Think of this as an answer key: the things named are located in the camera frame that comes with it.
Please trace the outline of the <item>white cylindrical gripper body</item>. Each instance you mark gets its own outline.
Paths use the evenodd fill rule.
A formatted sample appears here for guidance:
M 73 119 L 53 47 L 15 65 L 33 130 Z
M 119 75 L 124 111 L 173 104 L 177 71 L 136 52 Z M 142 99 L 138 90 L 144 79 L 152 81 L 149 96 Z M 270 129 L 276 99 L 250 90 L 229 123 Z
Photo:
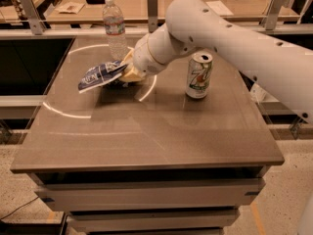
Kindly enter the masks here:
M 146 34 L 135 45 L 133 65 L 143 76 L 156 75 L 174 60 L 196 51 L 191 44 L 174 38 L 163 24 L 153 33 Z

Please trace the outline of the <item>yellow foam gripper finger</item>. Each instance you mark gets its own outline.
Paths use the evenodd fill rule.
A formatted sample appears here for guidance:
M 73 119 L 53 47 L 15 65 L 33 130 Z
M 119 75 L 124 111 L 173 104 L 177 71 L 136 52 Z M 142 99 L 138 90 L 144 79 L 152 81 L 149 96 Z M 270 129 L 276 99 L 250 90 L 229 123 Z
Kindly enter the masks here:
M 119 78 L 122 82 L 139 82 L 144 80 L 146 75 L 134 66 L 127 66 Z
M 129 50 L 129 52 L 127 53 L 127 55 L 124 57 L 124 59 L 122 60 L 121 62 L 121 65 L 124 66 L 124 65 L 130 65 L 133 63 L 133 53 L 134 53 L 134 49 L 131 48 Z

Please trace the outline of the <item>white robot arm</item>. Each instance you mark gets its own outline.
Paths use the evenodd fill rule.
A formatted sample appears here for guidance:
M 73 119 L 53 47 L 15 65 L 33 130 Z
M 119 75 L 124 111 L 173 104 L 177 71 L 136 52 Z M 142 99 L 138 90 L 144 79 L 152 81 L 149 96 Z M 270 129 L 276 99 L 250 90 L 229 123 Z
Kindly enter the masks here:
M 126 56 L 139 75 L 155 75 L 198 48 L 210 49 L 313 122 L 313 51 L 220 18 L 202 0 L 173 0 L 165 24 L 141 38 Z

